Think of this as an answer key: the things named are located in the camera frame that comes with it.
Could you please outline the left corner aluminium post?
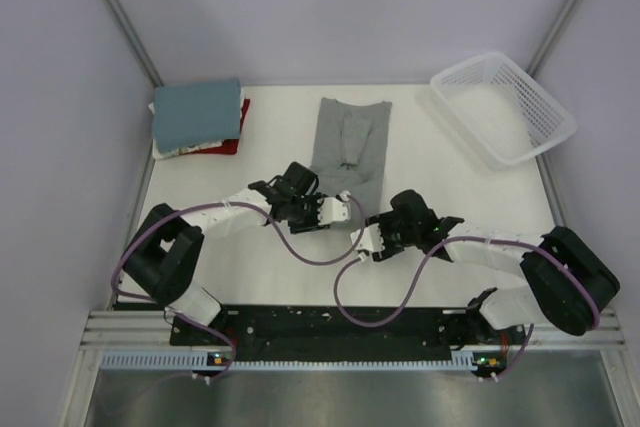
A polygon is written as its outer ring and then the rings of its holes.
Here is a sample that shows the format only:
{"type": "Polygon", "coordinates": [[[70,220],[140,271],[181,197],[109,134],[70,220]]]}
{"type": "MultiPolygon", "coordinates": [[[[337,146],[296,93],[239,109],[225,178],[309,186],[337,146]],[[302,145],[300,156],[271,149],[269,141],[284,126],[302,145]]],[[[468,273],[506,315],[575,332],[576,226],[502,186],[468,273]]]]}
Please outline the left corner aluminium post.
{"type": "Polygon", "coordinates": [[[161,75],[155,67],[151,57],[145,48],[133,22],[120,0],[102,0],[109,15],[116,24],[123,39],[130,49],[134,59],[141,68],[143,74],[153,87],[164,85],[161,75]]]}

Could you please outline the corner aluminium post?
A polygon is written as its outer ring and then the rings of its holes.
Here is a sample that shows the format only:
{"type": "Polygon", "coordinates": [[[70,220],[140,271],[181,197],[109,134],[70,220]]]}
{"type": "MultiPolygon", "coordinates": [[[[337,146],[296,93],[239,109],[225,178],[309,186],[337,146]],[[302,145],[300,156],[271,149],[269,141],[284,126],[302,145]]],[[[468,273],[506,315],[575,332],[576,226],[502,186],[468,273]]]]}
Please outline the corner aluminium post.
{"type": "Polygon", "coordinates": [[[572,17],[578,11],[582,1],[583,0],[564,0],[562,2],[559,11],[546,30],[541,43],[526,68],[526,72],[531,77],[535,78],[540,73],[564,31],[569,26],[572,17]]]}
{"type": "Polygon", "coordinates": [[[130,49],[134,59],[141,68],[143,74],[153,87],[164,85],[161,75],[155,67],[151,57],[145,48],[133,22],[120,0],[102,0],[109,15],[116,24],[123,39],[130,49]]]}

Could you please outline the folded blue t-shirt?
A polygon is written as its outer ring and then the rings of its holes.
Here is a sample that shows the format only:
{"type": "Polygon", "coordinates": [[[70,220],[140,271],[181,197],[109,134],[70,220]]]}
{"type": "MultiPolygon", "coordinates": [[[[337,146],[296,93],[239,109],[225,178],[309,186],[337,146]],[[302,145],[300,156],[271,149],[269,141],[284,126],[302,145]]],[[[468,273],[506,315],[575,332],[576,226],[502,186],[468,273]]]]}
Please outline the folded blue t-shirt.
{"type": "Polygon", "coordinates": [[[153,105],[152,135],[162,155],[240,136],[238,79],[158,87],[153,105]]]}

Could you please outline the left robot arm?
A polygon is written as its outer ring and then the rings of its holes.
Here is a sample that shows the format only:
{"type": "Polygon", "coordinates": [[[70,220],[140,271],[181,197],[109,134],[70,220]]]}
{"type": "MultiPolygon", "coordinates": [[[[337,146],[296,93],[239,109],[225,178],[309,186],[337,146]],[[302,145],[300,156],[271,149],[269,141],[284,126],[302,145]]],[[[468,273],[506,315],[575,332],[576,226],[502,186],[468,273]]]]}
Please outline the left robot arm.
{"type": "Polygon", "coordinates": [[[249,184],[217,208],[179,214],[158,204],[127,247],[122,270],[158,306],[191,319],[203,342],[216,343],[227,321],[217,299],[194,280],[204,242],[277,222],[286,222],[292,233],[321,230],[324,195],[318,187],[318,176],[293,162],[284,174],[249,184]]]}

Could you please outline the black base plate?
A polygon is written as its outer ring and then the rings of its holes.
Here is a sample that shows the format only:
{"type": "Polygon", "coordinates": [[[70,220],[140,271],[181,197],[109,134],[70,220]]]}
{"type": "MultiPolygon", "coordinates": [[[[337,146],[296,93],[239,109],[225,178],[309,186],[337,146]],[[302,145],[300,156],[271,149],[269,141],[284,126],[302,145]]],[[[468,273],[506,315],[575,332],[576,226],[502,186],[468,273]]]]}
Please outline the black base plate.
{"type": "Polygon", "coordinates": [[[335,306],[227,304],[210,327],[229,338],[239,361],[431,361],[476,345],[511,346],[525,333],[496,331],[472,311],[407,307],[390,323],[365,328],[335,306]]]}

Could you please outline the white plastic basket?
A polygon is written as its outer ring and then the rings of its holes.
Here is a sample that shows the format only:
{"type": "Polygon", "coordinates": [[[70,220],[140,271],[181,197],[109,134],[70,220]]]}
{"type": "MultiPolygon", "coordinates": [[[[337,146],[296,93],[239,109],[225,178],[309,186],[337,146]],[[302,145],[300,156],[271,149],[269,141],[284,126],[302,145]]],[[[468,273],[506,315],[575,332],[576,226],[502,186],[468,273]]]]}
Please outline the white plastic basket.
{"type": "Polygon", "coordinates": [[[501,52],[449,67],[430,87],[443,117],[493,170],[532,160],[577,131],[575,118],[501,52]]]}

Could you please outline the folded red t-shirt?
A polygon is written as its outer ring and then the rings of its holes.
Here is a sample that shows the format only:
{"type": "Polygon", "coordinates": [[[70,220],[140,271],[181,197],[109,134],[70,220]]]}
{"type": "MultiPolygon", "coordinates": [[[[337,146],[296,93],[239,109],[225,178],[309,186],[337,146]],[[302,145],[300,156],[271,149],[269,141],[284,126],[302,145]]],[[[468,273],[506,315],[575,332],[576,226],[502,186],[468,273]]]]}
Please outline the folded red t-shirt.
{"type": "MultiPolygon", "coordinates": [[[[241,118],[240,118],[240,130],[243,130],[244,123],[246,120],[247,113],[250,109],[251,100],[246,98],[243,101],[243,105],[241,107],[241,118]]],[[[235,139],[226,139],[219,146],[209,147],[209,148],[201,148],[194,152],[191,152],[191,155],[227,155],[232,156],[235,155],[238,151],[240,143],[240,137],[235,139]]]]}

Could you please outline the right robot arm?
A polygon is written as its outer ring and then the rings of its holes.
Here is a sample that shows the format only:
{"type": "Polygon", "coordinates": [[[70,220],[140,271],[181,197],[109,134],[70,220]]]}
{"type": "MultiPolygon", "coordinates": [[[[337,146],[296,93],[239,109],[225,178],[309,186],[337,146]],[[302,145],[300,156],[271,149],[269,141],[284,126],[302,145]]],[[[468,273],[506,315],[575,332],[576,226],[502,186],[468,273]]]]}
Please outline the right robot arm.
{"type": "Polygon", "coordinates": [[[383,262],[415,247],[451,263],[473,264],[524,280],[518,287],[490,287],[467,306],[466,327],[487,343],[502,330],[548,321],[582,336],[620,290],[617,277],[570,228],[511,234],[482,229],[459,217],[440,217],[414,190],[392,198],[388,212],[369,217],[350,237],[358,251],[383,262]]]}

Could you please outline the right corner aluminium post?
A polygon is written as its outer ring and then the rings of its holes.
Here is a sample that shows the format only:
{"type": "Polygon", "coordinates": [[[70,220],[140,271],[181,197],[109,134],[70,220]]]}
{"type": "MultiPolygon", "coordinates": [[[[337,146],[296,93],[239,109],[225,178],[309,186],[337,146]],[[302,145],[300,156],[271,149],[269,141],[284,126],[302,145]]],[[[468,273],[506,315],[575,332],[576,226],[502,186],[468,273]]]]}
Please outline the right corner aluminium post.
{"type": "Polygon", "coordinates": [[[559,11],[546,30],[541,43],[526,68],[526,72],[531,77],[535,78],[540,73],[564,31],[569,26],[572,17],[578,11],[582,1],[583,0],[564,0],[562,2],[559,11]]]}

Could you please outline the grey t-shirt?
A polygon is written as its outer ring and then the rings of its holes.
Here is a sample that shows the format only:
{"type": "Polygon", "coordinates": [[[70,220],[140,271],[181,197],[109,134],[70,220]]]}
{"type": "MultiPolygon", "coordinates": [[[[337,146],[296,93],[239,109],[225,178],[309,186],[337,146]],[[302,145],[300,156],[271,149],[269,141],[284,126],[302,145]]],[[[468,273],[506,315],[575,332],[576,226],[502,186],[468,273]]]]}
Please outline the grey t-shirt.
{"type": "Polygon", "coordinates": [[[356,106],[323,98],[317,117],[311,170],[319,190],[350,192],[367,216],[379,212],[392,104],[356,106]]]}

